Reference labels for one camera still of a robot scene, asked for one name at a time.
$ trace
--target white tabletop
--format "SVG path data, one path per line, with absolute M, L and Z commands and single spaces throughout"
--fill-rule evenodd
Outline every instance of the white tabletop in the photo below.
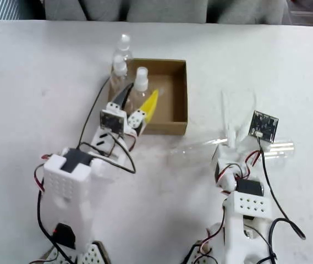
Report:
M 0 263 L 27 263 L 50 243 L 36 222 L 39 157 L 75 146 L 119 34 L 135 57 L 186 59 L 189 125 L 184 142 L 222 127 L 222 89 L 253 89 L 258 110 L 278 117 L 296 153 L 269 171 L 286 213 L 306 233 L 275 230 L 280 263 L 313 263 L 313 27 L 0 22 Z M 106 93 L 100 99 L 102 106 Z M 85 139 L 97 126 L 94 111 Z M 113 263 L 179 263 L 221 220 L 224 196 L 201 168 L 165 161 L 170 136 L 143 136 L 137 174 L 97 190 L 94 235 Z

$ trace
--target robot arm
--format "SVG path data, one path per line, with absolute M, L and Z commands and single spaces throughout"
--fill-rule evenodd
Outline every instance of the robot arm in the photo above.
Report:
M 157 98 L 156 91 L 130 117 L 120 105 L 109 102 L 101 111 L 101 124 L 90 144 L 82 142 L 77 148 L 65 148 L 59 155 L 49 156 L 43 165 L 45 189 L 41 186 L 39 201 L 42 226 L 71 256 L 82 257 L 94 241 L 89 193 L 92 177 L 100 177 L 106 164 L 136 172 L 129 151 L 150 121 Z M 82 151 L 81 145 L 88 145 L 90 150 Z M 132 168 L 125 167 L 127 159 Z

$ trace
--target red wire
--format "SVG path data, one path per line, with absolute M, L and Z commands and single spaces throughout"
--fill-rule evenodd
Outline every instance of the red wire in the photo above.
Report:
M 260 154 L 260 150 L 255 150 L 255 151 L 253 151 L 251 154 L 249 154 L 249 155 L 247 156 L 247 158 L 245 158 L 244 162 L 247 163 L 248 160 L 250 159 L 250 157 L 253 156 L 255 153 L 259 153 L 259 154 Z
M 223 210 L 223 216 L 222 216 L 222 222 L 221 222 L 221 225 L 219 227 L 219 229 L 213 234 L 213 235 L 210 235 L 208 236 L 206 239 L 204 239 L 201 244 L 200 244 L 200 247 L 199 247 L 199 251 L 200 251 L 200 254 L 202 255 L 205 255 L 203 254 L 201 251 L 202 251 L 202 247 L 207 243 L 209 242 L 209 240 L 211 240 L 212 238 L 214 238 L 218 233 L 220 233 L 222 227 L 223 227 L 223 224 L 224 224 L 224 215 L 225 215 L 225 210 L 224 210 L 224 207 L 222 207 L 222 210 Z
M 256 155 L 255 160 L 253 161 L 253 164 L 252 164 L 253 166 L 255 165 L 255 163 L 259 159 L 259 157 L 260 157 L 260 151 L 258 152 L 258 154 Z
M 220 178 L 221 178 L 222 175 L 224 174 L 225 170 L 228 169 L 231 165 L 232 165 L 232 164 L 227 165 L 227 166 L 220 172 L 220 174 L 218 175 L 217 181 L 220 180 Z
M 247 158 L 245 158 L 245 160 L 244 160 L 245 165 L 246 165 L 246 168 L 247 168 L 247 170 L 248 170 L 248 173 L 247 173 L 247 175 L 244 176 L 243 178 L 248 178 L 249 175 L 250 175 L 250 169 L 249 169 L 249 166 L 248 166 L 248 160 L 249 160 L 250 157 L 253 156 L 255 153 L 257 153 L 257 155 L 256 155 L 256 157 L 255 157 L 255 159 L 254 159 L 254 162 L 252 163 L 252 166 L 254 166 L 255 163 L 256 163 L 256 161 L 257 161 L 257 159 L 258 159 L 259 156 L 260 156 L 260 150 L 255 150 L 255 151 L 251 152 L 251 153 L 247 156 Z
M 44 193 L 45 192 L 45 188 L 44 186 L 41 184 L 41 182 L 37 179 L 37 175 L 36 175 L 36 171 L 42 167 L 44 165 L 44 163 L 40 164 L 39 166 L 37 166 L 34 170 L 34 180 L 36 182 L 36 185 L 39 187 L 39 189 Z

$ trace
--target clear plastic bottle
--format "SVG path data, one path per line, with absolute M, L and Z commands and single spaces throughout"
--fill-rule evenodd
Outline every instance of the clear plastic bottle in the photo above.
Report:
M 148 89 L 149 80 L 147 78 L 147 68 L 139 67 L 136 71 L 134 86 L 128 96 L 125 111 L 132 114 L 150 97 L 151 91 Z
M 130 36 L 127 34 L 122 34 L 121 38 L 117 43 L 117 47 L 113 52 L 112 60 L 114 60 L 116 56 L 122 56 L 122 58 L 127 64 L 127 67 L 130 68 L 129 66 L 130 62 L 133 60 L 133 55 L 129 47 L 130 47 Z
M 113 58 L 113 70 L 110 77 L 112 97 L 124 89 L 130 82 L 127 64 L 121 55 Z

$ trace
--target cardboard box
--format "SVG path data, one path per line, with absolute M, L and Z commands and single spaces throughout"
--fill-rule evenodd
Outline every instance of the cardboard box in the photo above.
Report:
M 159 89 L 157 107 L 144 134 L 184 135 L 188 123 L 186 62 L 168 59 L 134 59 L 130 69 L 149 70 L 149 89 Z

